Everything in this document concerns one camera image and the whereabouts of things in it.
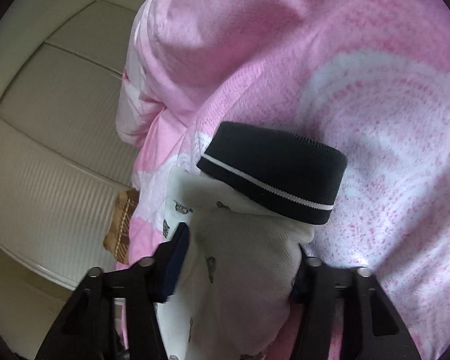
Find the pink and white fabric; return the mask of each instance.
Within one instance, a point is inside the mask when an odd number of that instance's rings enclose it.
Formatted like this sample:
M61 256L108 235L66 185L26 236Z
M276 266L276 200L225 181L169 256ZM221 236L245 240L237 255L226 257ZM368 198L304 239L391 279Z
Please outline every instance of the pink and white fabric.
M198 174L222 120L300 133L348 157L311 248L333 266L371 267L422 358L437 359L450 343L444 2L147 0L116 118L120 137L140 147L131 263L164 240L171 168ZM298 320L294 309L267 360L289 358Z

